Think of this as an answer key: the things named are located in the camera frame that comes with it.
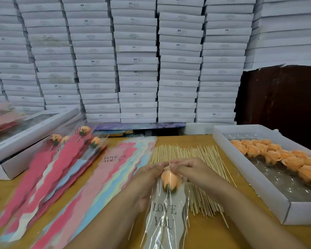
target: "table surface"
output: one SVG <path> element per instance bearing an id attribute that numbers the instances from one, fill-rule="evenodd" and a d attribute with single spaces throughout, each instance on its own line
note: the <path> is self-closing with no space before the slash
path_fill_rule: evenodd
<path id="1" fill-rule="evenodd" d="M 110 138 L 109 147 L 116 146 L 116 144 L 123 138 Z M 156 145 L 179 145 L 180 147 L 196 147 L 196 146 L 208 146 L 216 145 L 211 135 L 185 135 L 185 136 L 163 136 L 158 137 Z M 241 190 L 250 200 L 263 209 L 268 215 L 276 219 L 274 215 L 269 211 L 263 201 L 256 195 L 253 189 L 249 186 L 246 180 L 241 176 L 232 162 L 218 147 L 220 156 L 228 167 L 237 187 Z M 95 160 L 93 165 L 67 190 L 66 193 L 55 202 L 33 226 L 30 228 L 25 236 L 17 243 L 12 244 L 7 249 L 18 248 L 28 249 L 37 238 L 39 232 L 60 212 L 60 210 L 75 196 L 75 194 L 83 187 L 93 171 L 97 167 L 102 154 Z M 9 197 L 12 196 L 14 189 L 21 181 L 21 176 L 18 176 L 12 181 L 0 181 L 0 212 L 7 203 Z M 144 218 L 145 214 L 139 215 L 137 218 L 131 238 L 129 241 L 124 241 L 121 248 L 126 249 L 138 249 L 140 248 L 140 242 L 144 234 Z M 225 223 L 221 215 L 217 215 L 214 218 L 206 218 L 201 213 L 194 216 L 189 212 L 190 228 L 185 240 L 185 249 L 238 249 L 238 248 L 250 248 L 241 233 L 236 226 L 231 222 L 230 218 L 227 218 L 229 229 L 225 226 Z M 283 226 L 285 229 L 294 234 L 297 238 L 302 240 L 309 248 L 311 248 L 311 226 Z"/>

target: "hand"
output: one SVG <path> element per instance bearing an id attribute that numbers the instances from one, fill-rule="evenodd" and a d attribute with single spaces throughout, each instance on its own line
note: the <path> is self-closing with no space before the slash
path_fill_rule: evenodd
<path id="1" fill-rule="evenodd" d="M 135 199 L 138 211 L 143 212 L 149 204 L 152 187 L 169 162 L 161 162 L 141 167 L 133 176 L 126 189 Z"/>
<path id="2" fill-rule="evenodd" d="M 174 159 L 170 161 L 170 170 L 186 177 L 191 183 L 204 190 L 209 197 L 219 203 L 219 194 L 231 185 L 212 170 L 202 159 Z"/>

